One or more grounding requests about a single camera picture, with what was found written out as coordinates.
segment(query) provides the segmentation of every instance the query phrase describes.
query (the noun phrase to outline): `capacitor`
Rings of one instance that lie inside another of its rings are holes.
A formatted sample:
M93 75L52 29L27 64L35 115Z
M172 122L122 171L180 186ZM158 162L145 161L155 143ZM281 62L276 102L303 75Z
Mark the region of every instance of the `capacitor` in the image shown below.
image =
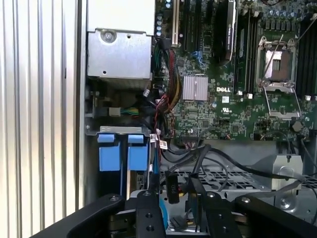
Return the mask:
M283 11L283 12L281 13L281 17L282 17L282 18L287 17L287 13L286 13L285 11Z
M280 12L279 11L275 11L274 16L275 17L279 17L279 15L280 15Z
M294 12L291 12L290 14L288 14L287 18L288 19L293 19L295 17L295 13Z

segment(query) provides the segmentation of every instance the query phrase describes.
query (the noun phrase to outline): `wire bundle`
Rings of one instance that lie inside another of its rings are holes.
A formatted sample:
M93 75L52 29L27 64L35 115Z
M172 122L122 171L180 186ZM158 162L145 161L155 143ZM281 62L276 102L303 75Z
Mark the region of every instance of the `wire bundle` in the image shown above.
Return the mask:
M203 63L203 52L202 51L194 51L191 53L191 56L197 60L198 66L202 70L206 70L206 64Z
M156 69L161 68L161 59L164 59L168 69L168 89L167 98L162 99L159 102L159 111L163 113L169 113L178 103L182 94L182 81L176 65L176 54L172 49L162 50L159 45L156 44L154 48L154 61Z
M121 109L121 114L129 114L132 116L138 116L139 115L139 109L137 108L127 108L127 109Z

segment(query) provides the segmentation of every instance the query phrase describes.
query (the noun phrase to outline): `ram slot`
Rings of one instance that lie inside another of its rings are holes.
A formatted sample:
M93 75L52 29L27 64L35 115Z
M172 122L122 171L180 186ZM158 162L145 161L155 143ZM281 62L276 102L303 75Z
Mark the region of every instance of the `ram slot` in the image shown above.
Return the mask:
M234 93L237 93L241 88L243 81L243 71L245 69L245 34L248 30L248 25L245 24L245 16L239 15L237 20L237 41L236 41L236 58L234 69Z
M254 92L254 84L256 81L256 59L258 51L258 18L252 17L249 14L249 35L248 35L248 45L247 45L247 73L246 73L246 88L245 91L248 93Z
M301 23L302 35L311 22ZM304 34L299 42L296 77L296 94L299 98L317 93L317 22Z

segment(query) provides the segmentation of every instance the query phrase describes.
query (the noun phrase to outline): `chip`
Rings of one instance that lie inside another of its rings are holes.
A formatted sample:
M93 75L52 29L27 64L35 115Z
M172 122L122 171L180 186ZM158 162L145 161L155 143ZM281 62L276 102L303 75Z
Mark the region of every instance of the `chip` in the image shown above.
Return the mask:
M238 125L233 125L232 126L232 132L238 132L239 131L239 126Z
M179 67L184 67L184 64L185 64L185 61L184 61L184 60L182 60L182 59L178 59L178 60L177 60L177 66L179 66Z
M209 121L208 121L208 120L204 120L204 121L203 121L203 127L204 127L204 128L209 127Z

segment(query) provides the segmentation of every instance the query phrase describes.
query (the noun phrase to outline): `black connector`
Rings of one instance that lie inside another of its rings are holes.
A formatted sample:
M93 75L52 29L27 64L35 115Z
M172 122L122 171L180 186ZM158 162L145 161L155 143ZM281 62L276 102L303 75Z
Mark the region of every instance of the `black connector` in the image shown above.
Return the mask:
M166 194L169 204L179 203L178 177L170 171L165 172L166 177Z
M162 38L158 41L158 47L163 50L167 51L172 47L172 41L168 38Z

